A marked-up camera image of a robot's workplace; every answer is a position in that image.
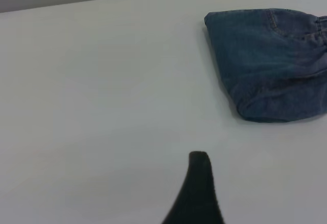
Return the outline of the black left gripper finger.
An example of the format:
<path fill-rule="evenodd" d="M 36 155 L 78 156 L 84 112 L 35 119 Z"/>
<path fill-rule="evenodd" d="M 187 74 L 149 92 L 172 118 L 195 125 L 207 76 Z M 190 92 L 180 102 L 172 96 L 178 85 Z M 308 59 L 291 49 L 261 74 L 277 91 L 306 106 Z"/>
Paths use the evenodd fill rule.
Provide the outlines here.
<path fill-rule="evenodd" d="M 163 223 L 224 224 L 216 197 L 212 165 L 206 152 L 189 153 L 183 185 Z"/>

